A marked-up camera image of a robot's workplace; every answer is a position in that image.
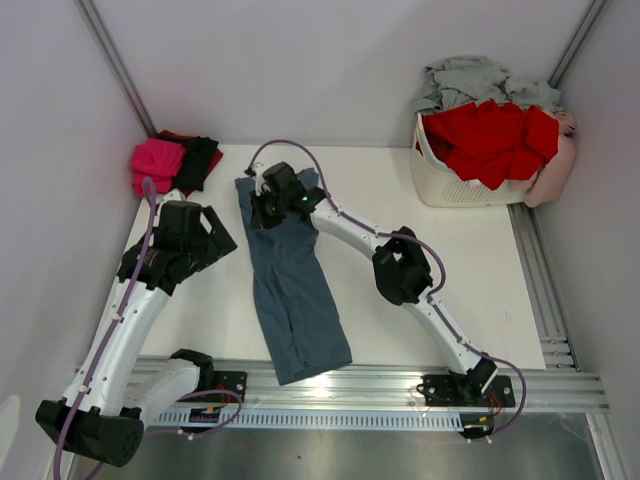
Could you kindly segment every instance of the gray floor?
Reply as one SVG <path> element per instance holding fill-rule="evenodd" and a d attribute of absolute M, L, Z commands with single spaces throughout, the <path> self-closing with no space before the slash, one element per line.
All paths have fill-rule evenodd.
<path fill-rule="evenodd" d="M 84 479 L 94 463 L 75 465 Z M 602 479 L 584 416 L 529 414 L 493 445 L 455 434 L 228 429 L 193 442 L 145 439 L 99 480 Z"/>

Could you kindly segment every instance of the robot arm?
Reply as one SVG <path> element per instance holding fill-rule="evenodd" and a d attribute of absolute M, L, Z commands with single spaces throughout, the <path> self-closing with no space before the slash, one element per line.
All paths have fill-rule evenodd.
<path fill-rule="evenodd" d="M 365 255 L 373 263 L 380 294 L 409 310 L 440 346 L 456 399 L 472 404 L 485 397 L 498 369 L 493 361 L 478 354 L 480 348 L 462 332 L 438 296 L 430 294 L 431 269 L 418 245 L 371 233 L 383 230 L 343 210 L 321 188 L 306 189 L 284 162 L 268 169 L 256 163 L 255 170 L 247 173 L 257 177 L 256 191 L 251 196 L 254 228 L 273 228 L 290 217 L 333 235 Z M 394 233 L 415 238 L 407 227 Z"/>
<path fill-rule="evenodd" d="M 38 408 L 36 421 L 57 442 L 71 406 L 79 392 L 84 392 L 66 437 L 67 451 L 122 466 L 135 454 L 144 430 L 160 413 L 187 393 L 213 388 L 211 357 L 180 350 L 163 370 L 127 390 L 144 340 L 176 286 L 236 248 L 211 207 L 182 198 L 179 192 L 171 192 L 160 203 L 153 243 L 122 315 L 118 316 L 117 309 L 132 281 L 142 240 L 122 257 L 114 298 L 71 385 L 60 401 L 44 400 Z M 111 339 L 99 352 L 114 320 L 118 323 Z M 86 372 L 98 353 L 100 360 L 86 389 Z"/>

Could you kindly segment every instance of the laundry basket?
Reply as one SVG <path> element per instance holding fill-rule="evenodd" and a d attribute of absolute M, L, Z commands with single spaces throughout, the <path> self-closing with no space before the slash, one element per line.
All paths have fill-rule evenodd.
<path fill-rule="evenodd" d="M 433 154 L 424 133 L 421 114 L 418 114 L 411 147 L 411 172 L 420 199 L 431 207 L 506 205 L 523 202 L 525 197 L 525 192 L 509 189 L 508 180 L 497 190 L 460 180 L 453 170 Z"/>

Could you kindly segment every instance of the white perforated rail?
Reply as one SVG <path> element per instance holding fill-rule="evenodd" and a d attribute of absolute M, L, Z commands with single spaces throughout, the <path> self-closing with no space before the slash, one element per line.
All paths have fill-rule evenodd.
<path fill-rule="evenodd" d="M 220 414 L 223 422 L 233 414 L 233 406 Z M 154 427 L 212 427 L 215 424 L 189 421 L 189 407 L 171 407 L 152 424 Z M 461 431 L 457 413 L 423 412 L 345 412 L 334 410 L 246 410 L 229 427 L 331 429 L 331 430 L 392 430 L 392 431 Z"/>

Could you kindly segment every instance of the white wall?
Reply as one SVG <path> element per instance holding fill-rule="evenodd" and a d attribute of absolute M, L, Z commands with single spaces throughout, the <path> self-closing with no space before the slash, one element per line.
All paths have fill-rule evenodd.
<path fill-rule="evenodd" d="M 97 0 L 160 128 L 226 143 L 408 146 L 423 66 L 547 78 L 589 0 Z"/>
<path fill-rule="evenodd" d="M 22 403 L 0 478 L 34 479 L 53 445 L 34 414 L 99 321 L 144 134 L 73 1 L 4 0 L 0 22 L 0 402 Z"/>
<path fill-rule="evenodd" d="M 640 478 L 640 3 L 611 2 L 562 86 L 580 129 L 562 199 L 538 210 L 571 338 L 602 373 Z"/>

